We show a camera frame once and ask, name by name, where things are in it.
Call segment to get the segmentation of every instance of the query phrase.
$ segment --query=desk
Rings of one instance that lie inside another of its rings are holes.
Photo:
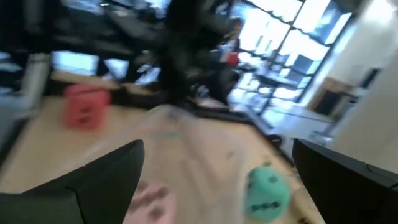
[[[81,77],[58,72],[55,78],[63,80],[90,82],[113,87],[111,81],[98,77]],[[106,125],[99,131],[85,132],[65,129],[60,125],[65,100],[59,97],[46,97],[40,113],[30,121],[18,139],[14,149],[0,173],[0,192],[18,193],[52,180],[76,169],[75,161],[85,157],[87,162],[107,152],[87,155],[86,151],[94,143],[119,131],[126,120],[139,121],[146,115],[145,110],[110,106]],[[250,167],[260,166],[271,161],[275,170],[284,175],[293,192],[289,211],[272,224],[292,224],[306,217],[310,223],[323,223],[312,200],[306,194],[303,185],[293,174],[292,169],[277,156],[272,146],[246,124],[227,123],[201,119],[201,123],[228,133],[238,139],[242,145],[250,146]],[[246,224],[257,222],[247,220]]]
[[[272,97],[274,97],[276,89],[278,89],[278,87],[280,85],[291,86],[291,87],[294,87],[297,85],[297,83],[293,82],[292,80],[288,80],[284,77],[280,77],[280,76],[278,76],[276,74],[272,74],[272,73],[271,74],[268,73],[266,75],[256,75],[256,77],[259,79],[260,83],[264,83],[264,84],[271,86],[271,92],[269,94],[268,100],[264,104],[264,106],[261,108],[259,115],[262,115],[263,112],[267,109],[267,107],[271,103]]]

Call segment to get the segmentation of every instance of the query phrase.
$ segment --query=white wall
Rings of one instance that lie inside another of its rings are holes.
[[[307,105],[325,77],[359,85],[370,68],[384,67],[398,49],[398,16],[388,0],[372,0],[337,43],[302,101]]]
[[[398,52],[340,122],[330,149],[398,174]]]

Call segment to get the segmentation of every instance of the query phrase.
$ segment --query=window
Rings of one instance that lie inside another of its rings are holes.
[[[322,44],[333,43],[351,13],[339,9],[331,0],[308,0],[294,22],[294,27]]]
[[[249,14],[250,10],[252,10],[253,7],[248,6],[247,4],[243,3],[237,3],[234,4],[231,10],[231,16],[233,17],[240,17],[242,19],[246,19],[247,15]]]
[[[239,36],[245,53],[239,58],[257,65],[257,73],[296,83],[280,86],[272,104],[301,99],[351,13],[331,0],[306,0],[304,5],[299,0],[248,1]],[[260,90],[257,94],[267,98]]]
[[[0,52],[0,72],[16,72],[22,69],[23,68],[12,61],[12,58],[8,53]]]
[[[240,35],[241,48],[271,56],[289,31],[301,7],[298,0],[251,0],[258,8],[246,10],[245,25]]]
[[[312,40],[299,30],[289,32],[276,61],[304,74],[313,74],[329,47]]]
[[[80,75],[95,75],[98,56],[71,51],[53,52],[55,69]]]
[[[126,76],[126,72],[129,66],[129,62],[120,59],[107,59],[105,60],[105,64],[108,66],[109,69],[114,72],[114,74],[118,78],[122,78]]]

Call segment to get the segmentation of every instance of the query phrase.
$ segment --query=dark hair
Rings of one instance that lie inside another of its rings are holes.
[[[235,41],[235,46],[233,48],[233,52],[238,52],[240,48],[241,48],[241,40],[239,40],[239,38],[237,38]]]
[[[241,19],[239,17],[235,17],[235,18],[231,19],[231,23],[232,23],[232,25],[236,25],[236,24],[243,25],[243,19]]]

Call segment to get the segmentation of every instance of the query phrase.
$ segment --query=table surface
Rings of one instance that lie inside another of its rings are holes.
[[[112,81],[98,77],[83,77],[60,71],[56,73],[53,78],[114,88]],[[146,115],[145,110],[110,106],[106,125],[98,131],[84,132],[65,129],[61,125],[60,115],[64,104],[63,98],[46,97],[40,113],[23,130],[1,170],[0,192],[23,192],[76,169],[74,161],[82,157],[87,162],[92,161],[101,156],[86,155],[95,142],[119,131],[125,126],[126,120],[139,121]],[[302,218],[310,223],[324,223],[294,170],[278,157],[272,146],[252,126],[210,119],[200,119],[199,122],[224,131],[243,146],[248,146],[245,150],[249,154],[251,168],[271,161],[272,167],[286,177],[293,193],[292,203],[286,214],[272,224],[299,223]],[[246,223],[254,224],[257,221],[247,219]]]
[[[258,78],[263,78],[266,79],[267,82],[274,82],[271,85],[287,85],[291,87],[295,87],[298,83],[292,80],[289,80],[287,78],[279,76],[279,73],[277,72],[268,72],[265,69],[263,70],[258,70],[255,75]]]

